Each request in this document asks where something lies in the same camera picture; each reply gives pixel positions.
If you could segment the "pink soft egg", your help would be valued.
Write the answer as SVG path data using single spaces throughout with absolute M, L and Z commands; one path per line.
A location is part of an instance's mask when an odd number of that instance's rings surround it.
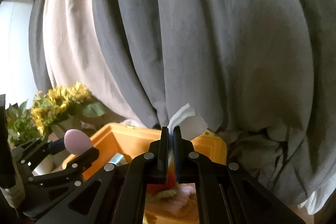
M 68 152 L 80 156 L 93 147 L 91 139 L 82 131 L 70 129 L 64 135 L 64 145 Z

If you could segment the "white cloth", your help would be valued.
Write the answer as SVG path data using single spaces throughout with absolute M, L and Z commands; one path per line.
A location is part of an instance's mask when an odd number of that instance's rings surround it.
M 205 120 L 188 103 L 181 107 L 169 121 L 168 131 L 171 138 L 177 127 L 181 131 L 182 138 L 189 141 L 201 135 L 208 128 Z

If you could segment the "lilac towel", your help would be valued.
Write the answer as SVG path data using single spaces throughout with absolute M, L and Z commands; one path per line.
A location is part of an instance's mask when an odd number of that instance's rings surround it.
M 197 207 L 194 184 L 178 184 L 175 188 L 159 192 L 155 196 L 164 211 L 175 217 L 184 217 Z

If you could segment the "green leafy plant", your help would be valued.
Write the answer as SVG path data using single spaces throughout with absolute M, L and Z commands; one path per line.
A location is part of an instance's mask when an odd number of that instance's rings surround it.
M 31 117 L 30 109 L 27 109 L 27 101 L 11 105 L 6 109 L 8 141 L 14 147 L 40 138 L 40 133 Z

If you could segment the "orange plastic crate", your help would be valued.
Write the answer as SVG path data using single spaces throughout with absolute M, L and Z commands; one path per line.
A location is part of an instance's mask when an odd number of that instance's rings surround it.
M 127 163 L 130 163 L 135 157 L 146 153 L 149 150 L 150 143 L 158 140 L 160 136 L 161 132 L 159 130 L 126 126 L 117 123 L 106 124 L 93 136 L 89 137 L 93 147 L 99 150 L 100 155 L 93 162 L 92 166 L 84 172 L 84 178 L 88 180 L 92 177 L 116 153 L 123 154 Z M 226 163 L 226 144 L 215 134 L 206 130 L 191 142 L 196 152 L 207 156 L 213 162 L 219 164 Z M 63 162 L 63 168 L 75 157 L 76 155 L 74 154 L 69 156 Z M 180 218 L 171 215 L 157 205 L 147 205 L 143 212 L 148 223 L 199 223 L 197 207 Z

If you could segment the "sunflower bouquet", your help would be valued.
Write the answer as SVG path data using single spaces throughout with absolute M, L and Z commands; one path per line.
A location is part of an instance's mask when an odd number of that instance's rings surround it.
M 106 112 L 107 107 L 80 82 L 72 86 L 56 86 L 46 93 L 37 92 L 30 108 L 32 120 L 42 136 L 51 132 L 51 126 L 78 114 L 98 118 Z

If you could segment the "white sheer curtain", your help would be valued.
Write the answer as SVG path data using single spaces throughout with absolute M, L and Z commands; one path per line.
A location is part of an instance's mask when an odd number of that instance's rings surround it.
M 92 0 L 45 0 L 43 46 L 52 86 L 81 83 L 113 112 L 115 121 L 144 127 L 104 60 Z

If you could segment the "grey curtain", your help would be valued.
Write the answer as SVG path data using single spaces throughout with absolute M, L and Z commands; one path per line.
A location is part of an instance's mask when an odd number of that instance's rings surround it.
M 45 0 L 29 43 L 52 86 Z M 319 211 L 335 191 L 335 0 L 92 0 L 97 40 L 148 128 L 187 103 L 238 161 L 288 205 Z

